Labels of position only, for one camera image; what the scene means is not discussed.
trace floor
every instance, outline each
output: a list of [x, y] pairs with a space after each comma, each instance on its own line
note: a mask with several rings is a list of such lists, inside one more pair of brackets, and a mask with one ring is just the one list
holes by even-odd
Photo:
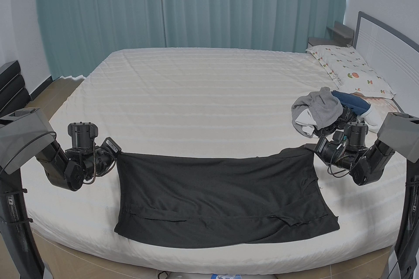
[[[47, 87], [29, 107], [40, 107], [48, 119], [83, 81], [83, 78], [60, 78]], [[116, 263], [50, 241], [34, 231], [42, 258], [49, 264], [55, 279], [157, 279], [158, 270]], [[278, 274], [279, 279], [378, 279], [390, 248], [317, 269]], [[19, 275], [0, 236], [0, 278], [17, 279]]]

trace white bed sheet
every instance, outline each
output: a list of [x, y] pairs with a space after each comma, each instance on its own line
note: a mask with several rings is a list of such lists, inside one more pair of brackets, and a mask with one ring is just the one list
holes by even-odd
[[[70, 122], [90, 121], [125, 152], [190, 157], [268, 156], [315, 143], [291, 125], [291, 104], [322, 86], [336, 88], [308, 54], [208, 48], [112, 53], [51, 119], [63, 148]], [[376, 135], [367, 136], [371, 145]], [[397, 153], [380, 181], [359, 187], [329, 176], [315, 157], [322, 195], [340, 230], [279, 244], [173, 249], [128, 240], [118, 221], [117, 170], [71, 192], [53, 187], [40, 164], [22, 167], [33, 227], [71, 248], [168, 271], [277, 274], [300, 271], [391, 245], [400, 224], [405, 162]]]

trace bed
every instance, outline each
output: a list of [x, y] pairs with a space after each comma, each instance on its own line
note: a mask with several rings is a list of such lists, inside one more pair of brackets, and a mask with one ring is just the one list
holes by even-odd
[[[374, 50], [374, 41], [380, 40], [375, 35], [368, 42], [368, 29], [365, 25], [357, 29], [355, 39], [364, 48], [359, 49], [361, 54]], [[373, 61], [380, 55], [372, 51], [369, 56]], [[268, 156], [316, 142], [293, 128], [290, 107], [299, 96], [323, 86], [336, 88], [309, 54], [212, 48], [122, 50], [109, 55], [86, 78], [50, 123], [64, 148], [71, 147], [67, 125], [90, 121], [99, 128], [97, 143], [111, 136], [125, 152]], [[386, 113], [385, 101], [373, 103]], [[403, 106], [415, 112], [405, 101]], [[366, 145], [375, 138], [369, 133]], [[120, 200], [116, 169], [78, 192], [52, 187], [34, 159], [21, 172], [33, 228], [68, 247], [127, 264], [176, 272], [278, 274], [329, 265], [394, 243], [405, 182], [405, 160], [399, 154], [391, 158], [379, 182], [363, 187], [350, 177], [328, 175], [317, 157], [314, 165], [322, 195], [339, 216], [340, 230], [296, 242], [207, 249], [146, 245], [114, 233]]]

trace white label sticker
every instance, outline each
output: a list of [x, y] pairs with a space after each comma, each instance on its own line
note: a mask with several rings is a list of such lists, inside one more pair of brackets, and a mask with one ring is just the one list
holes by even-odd
[[115, 151], [115, 153], [118, 152], [118, 149], [116, 148], [116, 146], [113, 145], [113, 143], [110, 140], [106, 140], [106, 144], [109, 145], [111, 149]]

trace floral pillowcase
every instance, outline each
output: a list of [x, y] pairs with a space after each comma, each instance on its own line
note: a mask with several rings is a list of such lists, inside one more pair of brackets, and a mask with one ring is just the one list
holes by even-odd
[[395, 92], [352, 46], [313, 46], [307, 51], [323, 65], [339, 91], [365, 97], [394, 97]]

